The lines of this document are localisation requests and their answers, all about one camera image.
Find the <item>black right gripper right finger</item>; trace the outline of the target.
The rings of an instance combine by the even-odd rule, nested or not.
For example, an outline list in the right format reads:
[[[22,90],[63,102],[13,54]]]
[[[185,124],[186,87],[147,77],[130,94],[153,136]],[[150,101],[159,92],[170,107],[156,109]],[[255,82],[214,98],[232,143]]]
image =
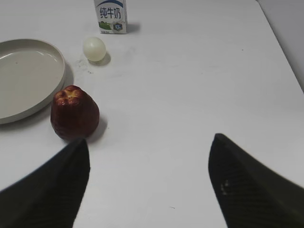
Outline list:
[[[227,136],[214,136],[209,178],[229,228],[302,228],[304,189],[249,155]]]

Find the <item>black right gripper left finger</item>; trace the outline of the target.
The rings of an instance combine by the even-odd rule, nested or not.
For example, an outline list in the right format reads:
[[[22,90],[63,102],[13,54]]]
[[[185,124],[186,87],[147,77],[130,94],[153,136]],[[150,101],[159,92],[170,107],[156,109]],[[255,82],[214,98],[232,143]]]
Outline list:
[[[85,139],[77,139],[38,169],[0,192],[2,228],[71,228],[89,180]]]

